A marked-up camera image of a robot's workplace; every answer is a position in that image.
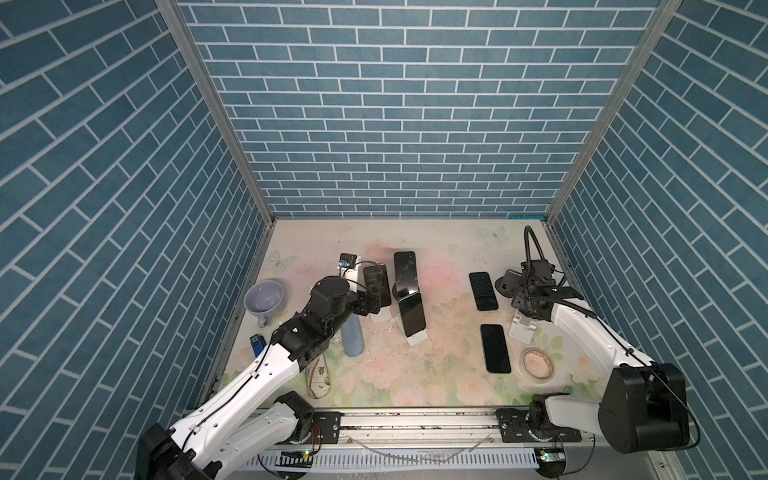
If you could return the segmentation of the purple phone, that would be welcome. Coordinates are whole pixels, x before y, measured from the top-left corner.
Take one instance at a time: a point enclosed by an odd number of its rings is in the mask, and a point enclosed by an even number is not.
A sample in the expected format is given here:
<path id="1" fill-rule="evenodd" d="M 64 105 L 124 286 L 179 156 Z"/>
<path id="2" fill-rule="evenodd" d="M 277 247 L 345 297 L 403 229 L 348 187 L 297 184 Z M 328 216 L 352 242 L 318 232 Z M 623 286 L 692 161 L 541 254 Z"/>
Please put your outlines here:
<path id="1" fill-rule="evenodd" d="M 368 290 L 380 299 L 380 307 L 392 305 L 391 291 L 386 266 L 384 264 L 369 264 L 362 270 L 364 284 Z"/>

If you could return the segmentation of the teal phone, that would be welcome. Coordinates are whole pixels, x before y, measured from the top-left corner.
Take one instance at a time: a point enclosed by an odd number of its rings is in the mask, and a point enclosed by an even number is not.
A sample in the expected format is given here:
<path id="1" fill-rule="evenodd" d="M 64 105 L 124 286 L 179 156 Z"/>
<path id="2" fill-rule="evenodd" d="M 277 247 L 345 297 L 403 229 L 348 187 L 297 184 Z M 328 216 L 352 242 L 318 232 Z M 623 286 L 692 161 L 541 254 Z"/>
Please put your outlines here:
<path id="1" fill-rule="evenodd" d="M 406 337 L 412 337 L 426 329 L 423 301 L 420 292 L 412 293 L 398 301 L 398 308 Z"/>

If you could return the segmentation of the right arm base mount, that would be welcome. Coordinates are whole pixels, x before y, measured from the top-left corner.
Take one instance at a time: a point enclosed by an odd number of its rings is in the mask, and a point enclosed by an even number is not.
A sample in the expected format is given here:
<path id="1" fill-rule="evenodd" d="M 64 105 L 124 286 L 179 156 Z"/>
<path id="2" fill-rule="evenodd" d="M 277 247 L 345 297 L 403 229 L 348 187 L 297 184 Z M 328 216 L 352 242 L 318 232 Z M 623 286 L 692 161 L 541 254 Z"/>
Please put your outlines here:
<path id="1" fill-rule="evenodd" d="M 498 408 L 494 412 L 498 421 L 499 433 L 503 443 L 579 443 L 582 435 L 579 430 L 558 427 L 547 419 L 532 422 L 530 411 L 519 408 Z"/>

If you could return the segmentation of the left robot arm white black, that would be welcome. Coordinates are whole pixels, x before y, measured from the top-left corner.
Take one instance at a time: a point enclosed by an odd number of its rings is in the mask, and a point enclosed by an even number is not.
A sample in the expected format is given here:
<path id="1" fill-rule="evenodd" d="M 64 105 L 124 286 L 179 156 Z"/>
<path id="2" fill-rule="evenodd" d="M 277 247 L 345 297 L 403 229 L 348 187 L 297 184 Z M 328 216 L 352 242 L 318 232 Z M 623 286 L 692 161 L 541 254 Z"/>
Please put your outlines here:
<path id="1" fill-rule="evenodd" d="M 327 276 L 316 282 L 305 307 L 272 333 L 247 369 L 173 426 L 155 423 L 142 434 L 136 478 L 224 479 L 265 449 L 303 439 L 314 409 L 294 391 L 251 415 L 321 356 L 351 315 L 377 314 L 389 300 L 381 280 Z"/>

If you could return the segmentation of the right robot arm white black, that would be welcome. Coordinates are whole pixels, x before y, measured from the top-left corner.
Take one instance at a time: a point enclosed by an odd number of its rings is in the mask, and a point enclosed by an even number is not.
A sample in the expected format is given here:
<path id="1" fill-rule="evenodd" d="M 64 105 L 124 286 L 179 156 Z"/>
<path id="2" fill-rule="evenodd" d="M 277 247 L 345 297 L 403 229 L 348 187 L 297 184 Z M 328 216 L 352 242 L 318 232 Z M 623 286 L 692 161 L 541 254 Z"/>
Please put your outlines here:
<path id="1" fill-rule="evenodd" d="M 695 448 L 701 427 L 686 400 L 686 380 L 671 363 L 659 363 L 632 346 L 582 299 L 525 291 L 513 305 L 522 316 L 562 330 L 607 375 L 598 400 L 565 392 L 537 394 L 527 423 L 533 436 L 550 441 L 557 429 L 602 436 L 617 452 L 684 451 Z"/>

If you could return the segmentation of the white folding stand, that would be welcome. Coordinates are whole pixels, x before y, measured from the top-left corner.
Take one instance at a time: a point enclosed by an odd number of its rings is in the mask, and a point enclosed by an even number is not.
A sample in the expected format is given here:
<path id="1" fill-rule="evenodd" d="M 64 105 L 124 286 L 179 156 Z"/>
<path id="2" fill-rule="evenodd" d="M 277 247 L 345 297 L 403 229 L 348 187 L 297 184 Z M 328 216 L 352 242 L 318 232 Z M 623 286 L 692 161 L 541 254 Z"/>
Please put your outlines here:
<path id="1" fill-rule="evenodd" d="M 537 320 L 517 312 L 512 318 L 508 335 L 521 344 L 530 345 L 536 332 L 537 323 Z"/>

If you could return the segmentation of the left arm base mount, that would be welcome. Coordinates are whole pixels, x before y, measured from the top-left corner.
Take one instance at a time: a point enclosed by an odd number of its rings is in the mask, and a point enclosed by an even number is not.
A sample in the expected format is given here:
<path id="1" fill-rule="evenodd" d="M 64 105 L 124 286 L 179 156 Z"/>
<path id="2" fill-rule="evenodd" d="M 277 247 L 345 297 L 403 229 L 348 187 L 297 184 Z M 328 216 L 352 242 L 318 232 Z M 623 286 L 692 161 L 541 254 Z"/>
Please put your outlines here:
<path id="1" fill-rule="evenodd" d="M 317 446 L 334 445 L 339 441 L 341 420 L 343 414 L 340 411 L 319 410 L 315 411 L 312 419 L 308 417 L 298 421 L 294 432 L 280 445 L 310 445 Z"/>

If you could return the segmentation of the black round stand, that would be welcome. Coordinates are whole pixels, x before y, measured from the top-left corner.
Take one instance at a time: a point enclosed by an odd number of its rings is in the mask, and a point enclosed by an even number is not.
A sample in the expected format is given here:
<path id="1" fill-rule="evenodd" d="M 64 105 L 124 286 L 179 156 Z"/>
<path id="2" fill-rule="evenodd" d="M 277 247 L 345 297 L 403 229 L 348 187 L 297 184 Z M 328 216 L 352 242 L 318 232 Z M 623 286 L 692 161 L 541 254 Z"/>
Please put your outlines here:
<path id="1" fill-rule="evenodd" d="M 518 292 L 522 279 L 523 275 L 520 272 L 508 269 L 502 277 L 495 281 L 494 286 L 501 296 L 513 298 Z"/>

